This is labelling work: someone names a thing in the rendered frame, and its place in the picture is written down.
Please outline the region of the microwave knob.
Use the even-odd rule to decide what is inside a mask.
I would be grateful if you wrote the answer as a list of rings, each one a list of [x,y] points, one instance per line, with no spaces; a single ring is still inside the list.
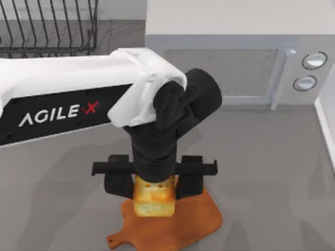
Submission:
[[[298,92],[306,92],[314,88],[317,82],[318,81],[314,76],[309,75],[296,79],[293,83],[293,88]]]
[[[328,60],[328,56],[324,52],[315,52],[306,55],[301,64],[307,70],[316,70],[322,67]]]

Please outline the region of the microwave oven door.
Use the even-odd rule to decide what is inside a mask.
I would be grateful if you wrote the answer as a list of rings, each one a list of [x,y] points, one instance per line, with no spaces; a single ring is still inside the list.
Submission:
[[[147,35],[145,42],[182,71],[208,72],[224,105],[270,105],[286,60],[275,42],[262,37]]]

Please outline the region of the toasted bread loaf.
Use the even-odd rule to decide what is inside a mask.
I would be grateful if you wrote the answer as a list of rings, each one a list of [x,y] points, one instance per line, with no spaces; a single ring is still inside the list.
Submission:
[[[135,175],[133,207],[139,217],[170,217],[175,212],[175,176],[152,183]]]

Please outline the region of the wooden cutting board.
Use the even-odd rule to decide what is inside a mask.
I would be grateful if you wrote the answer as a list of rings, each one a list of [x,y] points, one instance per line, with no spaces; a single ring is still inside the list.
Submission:
[[[201,195],[175,198],[175,212],[170,217],[139,217],[133,200],[121,204],[122,229],[107,236],[109,248],[123,243],[137,251],[178,251],[213,233],[223,223],[222,215],[205,186]]]

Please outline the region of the pale microwave oven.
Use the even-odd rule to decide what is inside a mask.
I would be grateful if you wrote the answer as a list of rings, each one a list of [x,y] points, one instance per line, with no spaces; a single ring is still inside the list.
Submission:
[[[296,50],[279,105],[313,105],[335,67],[335,0],[147,0],[147,35],[227,35],[262,37],[285,53]],[[316,70],[303,58],[324,52]],[[296,79],[314,76],[306,92],[294,90]]]

